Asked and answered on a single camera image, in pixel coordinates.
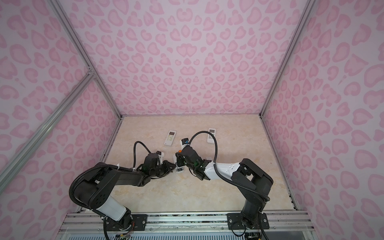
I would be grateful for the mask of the red white remote control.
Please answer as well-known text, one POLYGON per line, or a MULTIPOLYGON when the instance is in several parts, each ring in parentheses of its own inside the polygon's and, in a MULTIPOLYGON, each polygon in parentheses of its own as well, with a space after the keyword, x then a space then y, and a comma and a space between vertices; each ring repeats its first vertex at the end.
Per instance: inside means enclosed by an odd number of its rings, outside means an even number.
POLYGON ((176 164, 176 173, 182 173, 182 172, 185 171, 185 166, 182 167, 182 168, 178 168, 178 167, 177 167, 177 163, 175 163, 175 164, 176 164))

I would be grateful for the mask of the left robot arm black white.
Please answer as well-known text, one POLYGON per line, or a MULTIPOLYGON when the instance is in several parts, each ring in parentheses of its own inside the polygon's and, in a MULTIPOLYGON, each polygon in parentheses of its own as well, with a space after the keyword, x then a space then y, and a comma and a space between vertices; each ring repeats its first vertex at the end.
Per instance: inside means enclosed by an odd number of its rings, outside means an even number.
POLYGON ((138 168, 125 168, 97 163, 74 179, 69 197, 76 205, 91 210, 103 220, 105 231, 131 231, 135 227, 132 212, 111 196, 115 186, 144 187, 152 180, 161 179, 177 165, 160 160, 159 153, 150 153, 138 168))

